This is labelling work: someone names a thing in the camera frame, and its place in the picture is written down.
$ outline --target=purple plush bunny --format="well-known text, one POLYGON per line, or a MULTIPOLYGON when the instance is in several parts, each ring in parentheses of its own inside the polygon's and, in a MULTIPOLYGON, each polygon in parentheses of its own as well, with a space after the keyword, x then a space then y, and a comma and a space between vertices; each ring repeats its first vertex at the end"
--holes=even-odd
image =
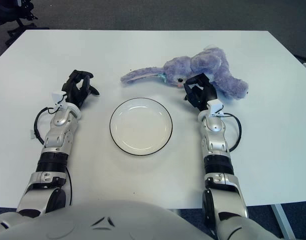
POLYGON ((226 97, 242 99, 248 93, 249 85, 231 75, 226 55, 218 47, 205 48, 192 58, 175 57, 167 61, 163 67, 147 67, 131 71, 121 77, 121 81, 132 83, 145 77, 160 76, 166 83, 182 87, 187 79, 201 73, 207 75, 214 87, 222 91, 226 97))

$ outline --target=black cable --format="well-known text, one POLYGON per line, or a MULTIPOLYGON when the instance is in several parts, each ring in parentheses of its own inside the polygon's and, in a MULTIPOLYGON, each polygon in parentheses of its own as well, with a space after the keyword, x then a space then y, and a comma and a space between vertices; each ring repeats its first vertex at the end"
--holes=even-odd
POLYGON ((40 132, 38 130, 38 120, 39 120, 40 115, 44 113, 46 110, 49 110, 49 107, 45 107, 41 111, 39 111, 34 121, 34 134, 41 144, 44 144, 44 140, 41 138, 40 132))
POLYGON ((242 137, 242 125, 241 125, 240 120, 236 116, 234 116, 233 114, 227 113, 227 112, 225 112, 224 114, 225 115, 229 115, 229 116, 218 116, 218 117, 219 118, 233 117, 233 118, 235 118, 235 120, 237 122, 237 125, 238 125, 238 138, 236 140, 236 143, 229 149, 230 152, 233 152, 233 150, 237 148, 237 146, 239 145, 239 143, 241 141, 241 137, 242 137))
POLYGON ((68 175, 68 179, 69 179, 69 188, 70 188, 70 192, 71 192, 71 196, 69 197, 69 205, 72 205, 72 195, 73 195, 73 191, 72 191, 72 180, 71 180, 71 175, 70 172, 68 170, 67 167, 65 167, 67 175, 68 175))
POLYGON ((50 112, 50 109, 54 109, 53 107, 49 107, 48 109, 47 109, 47 112, 49 113, 49 114, 55 114, 59 109, 60 109, 60 107, 58 107, 57 109, 56 109, 56 111, 54 111, 54 112, 50 112))

